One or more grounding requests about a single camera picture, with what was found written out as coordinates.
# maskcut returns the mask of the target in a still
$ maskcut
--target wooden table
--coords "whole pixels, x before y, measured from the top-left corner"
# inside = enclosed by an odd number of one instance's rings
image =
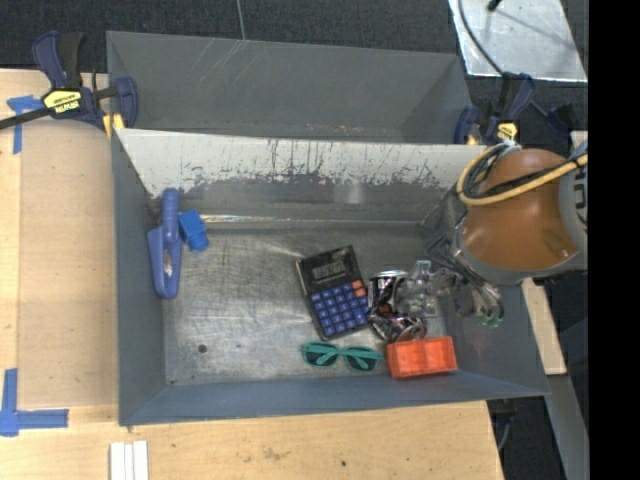
[[[48,88],[0,70],[0,118],[7,98]],[[43,118],[14,155],[13,133],[0,132],[0,370],[18,367],[19,409],[70,412],[68,428],[0,437],[0,477],[108,478],[109,445],[145,440],[152,480],[504,478],[483,401],[120,427],[109,139]],[[544,290],[525,296],[547,373],[566,372]]]

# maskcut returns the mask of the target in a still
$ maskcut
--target gray bin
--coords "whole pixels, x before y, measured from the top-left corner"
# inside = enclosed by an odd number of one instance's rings
[[[468,103],[457,57],[130,33],[108,44],[110,76],[132,76],[141,102],[136,128],[112,139],[122,425],[548,392],[517,286],[496,329],[441,301],[429,334],[452,336],[455,372],[397,380],[300,354],[317,335],[295,260],[353,245],[365,279],[410,269],[420,222],[482,150],[449,140]],[[154,291],[146,244],[168,187],[210,241],[185,246],[173,300]],[[337,343],[383,349],[370,329]]]

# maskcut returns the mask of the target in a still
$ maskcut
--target calculator keypad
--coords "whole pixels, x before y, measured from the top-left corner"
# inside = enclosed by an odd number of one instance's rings
[[[337,338],[367,325],[367,290],[360,279],[312,293],[309,302],[325,338]]]

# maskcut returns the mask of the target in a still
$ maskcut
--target blue calculator button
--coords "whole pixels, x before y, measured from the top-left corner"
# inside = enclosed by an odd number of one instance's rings
[[[367,316],[365,315],[364,311],[362,311],[362,309],[354,309],[353,318],[355,318],[358,323],[362,323],[361,320],[365,322],[367,320]]]

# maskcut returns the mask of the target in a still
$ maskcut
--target yellow cable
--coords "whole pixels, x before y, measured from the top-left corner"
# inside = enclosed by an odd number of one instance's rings
[[[460,197],[460,200],[468,206],[482,206],[487,204],[498,203],[500,201],[505,201],[506,199],[510,199],[517,195],[524,194],[529,190],[533,190],[534,188],[538,188],[544,185],[545,183],[549,183],[550,181],[560,178],[561,176],[564,176],[568,172],[571,172],[574,169],[577,169],[578,167],[585,166],[588,161],[587,153],[585,153],[584,155],[580,155],[579,157],[577,157],[575,160],[572,160],[570,163],[566,163],[558,166],[556,169],[548,172],[547,174],[541,176],[540,178],[537,178],[528,183],[520,185],[519,187],[514,187],[510,190],[507,190],[506,192],[503,192],[502,194],[496,194],[494,196],[487,196],[487,197],[480,197],[480,198],[467,197],[463,192],[463,186],[464,186],[465,179],[469,175],[469,171],[478,162],[480,162],[485,156],[493,152],[495,147],[497,146],[494,146],[493,148],[488,149],[487,151],[483,152],[482,154],[478,155],[475,159],[473,159],[471,163],[469,163],[469,165],[467,165],[467,167],[464,168],[464,170],[462,171],[462,174],[460,175],[460,178],[458,178],[458,182],[456,183],[456,191],[458,192],[458,197]]]

